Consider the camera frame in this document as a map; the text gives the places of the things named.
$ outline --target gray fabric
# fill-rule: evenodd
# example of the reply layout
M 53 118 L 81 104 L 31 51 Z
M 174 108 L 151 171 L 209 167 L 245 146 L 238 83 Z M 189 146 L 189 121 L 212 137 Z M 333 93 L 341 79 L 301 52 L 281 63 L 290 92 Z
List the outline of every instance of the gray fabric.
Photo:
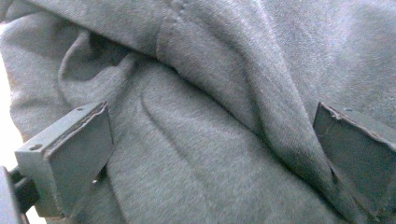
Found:
M 75 221 L 372 221 L 312 122 L 320 100 L 396 128 L 392 1 L 29 2 L 0 42 L 24 139 L 110 104 L 107 200 Z

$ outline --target fleece fabric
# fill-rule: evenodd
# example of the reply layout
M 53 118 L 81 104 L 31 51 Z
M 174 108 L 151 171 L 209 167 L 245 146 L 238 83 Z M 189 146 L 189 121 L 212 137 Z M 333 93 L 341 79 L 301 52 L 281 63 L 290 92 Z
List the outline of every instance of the fleece fabric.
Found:
M 396 128 L 394 1 L 3 0 L 0 15 L 25 140 L 109 102 L 107 177 L 68 221 L 381 217 L 337 178 L 312 124 L 323 101 Z

